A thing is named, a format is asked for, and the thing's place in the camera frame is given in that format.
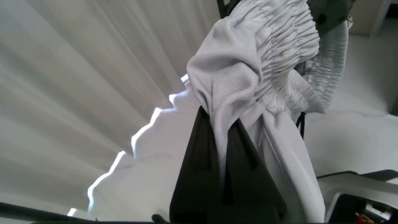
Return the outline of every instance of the curtain fold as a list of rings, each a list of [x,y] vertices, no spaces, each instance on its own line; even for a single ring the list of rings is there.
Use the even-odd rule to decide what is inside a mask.
[[[0,200],[86,209],[217,19],[215,0],[0,1]]]

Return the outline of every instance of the floor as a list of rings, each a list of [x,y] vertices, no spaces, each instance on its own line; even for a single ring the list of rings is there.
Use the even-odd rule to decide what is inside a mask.
[[[388,115],[398,86],[398,21],[375,39],[351,36],[345,75],[326,114],[307,116],[305,143],[317,175],[398,170],[398,118]],[[97,186],[92,217],[149,221],[168,218],[170,199],[199,104],[189,85]]]

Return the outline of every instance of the beige curtain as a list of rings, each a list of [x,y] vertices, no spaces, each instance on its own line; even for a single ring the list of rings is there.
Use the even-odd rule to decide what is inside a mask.
[[[86,209],[217,19],[216,0],[1,0],[0,201]]]

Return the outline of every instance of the black cord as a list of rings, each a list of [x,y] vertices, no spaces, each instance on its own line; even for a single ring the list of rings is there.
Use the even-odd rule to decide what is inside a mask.
[[[297,118],[296,127],[300,126],[301,138],[304,139],[304,127],[305,127],[305,115],[306,112],[301,112],[300,116]]]

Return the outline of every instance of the light under curtain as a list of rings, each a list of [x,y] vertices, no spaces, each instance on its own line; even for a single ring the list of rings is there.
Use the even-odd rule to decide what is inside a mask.
[[[0,201],[85,210],[218,19],[216,0],[0,1]]]

